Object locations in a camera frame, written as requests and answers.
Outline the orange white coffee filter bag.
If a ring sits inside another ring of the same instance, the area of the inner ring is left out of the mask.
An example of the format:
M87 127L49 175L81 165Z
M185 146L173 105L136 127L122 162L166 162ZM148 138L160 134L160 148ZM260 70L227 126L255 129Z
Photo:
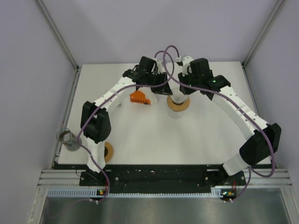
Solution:
M150 91L135 91L130 94L130 102L143 104L143 105L155 105L157 104L157 98L154 93Z

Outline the wooden rimmed glass dripper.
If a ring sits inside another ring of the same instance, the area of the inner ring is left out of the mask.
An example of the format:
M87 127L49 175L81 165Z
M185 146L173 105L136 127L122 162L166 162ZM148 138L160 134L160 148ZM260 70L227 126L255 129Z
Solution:
M167 97L167 105L174 112L185 111L190 106L190 99L188 98L182 103L176 103L170 96Z

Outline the glass carafe with wooden collar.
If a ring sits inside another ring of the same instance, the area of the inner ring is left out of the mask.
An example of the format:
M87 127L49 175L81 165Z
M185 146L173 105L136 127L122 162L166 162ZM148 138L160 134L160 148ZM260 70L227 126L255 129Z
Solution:
M181 117L183 117L184 111L182 111L182 112L175 112L173 110L169 110L168 114L173 119L180 119Z

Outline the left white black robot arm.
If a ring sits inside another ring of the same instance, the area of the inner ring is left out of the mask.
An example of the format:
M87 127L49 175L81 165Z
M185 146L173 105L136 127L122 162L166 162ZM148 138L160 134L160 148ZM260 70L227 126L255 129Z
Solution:
M110 114L130 94L147 87L154 94L172 95L169 78L162 61L142 56L132 69L126 70L117 83L94 102L83 104L79 134L83 134L89 154L87 167L90 180L101 185L105 182L105 140L111 133Z

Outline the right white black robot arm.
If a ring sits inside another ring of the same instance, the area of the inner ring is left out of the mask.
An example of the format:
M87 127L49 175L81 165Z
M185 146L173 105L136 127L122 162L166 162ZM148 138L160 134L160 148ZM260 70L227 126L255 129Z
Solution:
M185 95L195 91L206 95L228 115L246 140L239 152L221 165L218 179L222 184L230 184L238 172L274 157L281 135L277 123L270 124L252 111L223 75L213 75L207 59L185 56L177 58L177 64L182 67L178 74L180 91Z

